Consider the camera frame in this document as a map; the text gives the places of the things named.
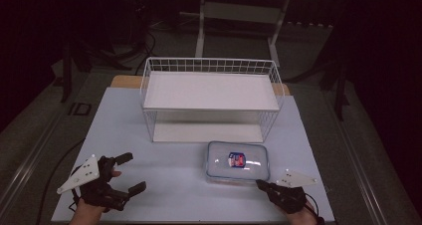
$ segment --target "container label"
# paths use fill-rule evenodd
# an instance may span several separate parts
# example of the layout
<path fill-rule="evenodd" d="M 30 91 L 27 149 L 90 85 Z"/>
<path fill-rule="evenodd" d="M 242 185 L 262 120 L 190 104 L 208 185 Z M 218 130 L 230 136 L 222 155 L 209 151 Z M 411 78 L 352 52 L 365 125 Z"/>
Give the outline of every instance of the container label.
<path fill-rule="evenodd" d="M 229 165 L 230 167 L 244 168 L 246 165 L 246 157 L 241 152 L 230 152 L 229 154 Z"/>

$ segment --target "container lid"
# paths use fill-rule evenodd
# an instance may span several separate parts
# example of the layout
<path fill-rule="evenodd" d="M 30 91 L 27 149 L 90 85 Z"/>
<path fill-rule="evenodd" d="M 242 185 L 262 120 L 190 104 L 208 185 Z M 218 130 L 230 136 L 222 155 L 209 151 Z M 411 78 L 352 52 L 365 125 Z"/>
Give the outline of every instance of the container lid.
<path fill-rule="evenodd" d="M 270 165 L 267 150 L 258 144 L 211 141 L 208 144 L 206 174 L 221 180 L 268 180 Z"/>

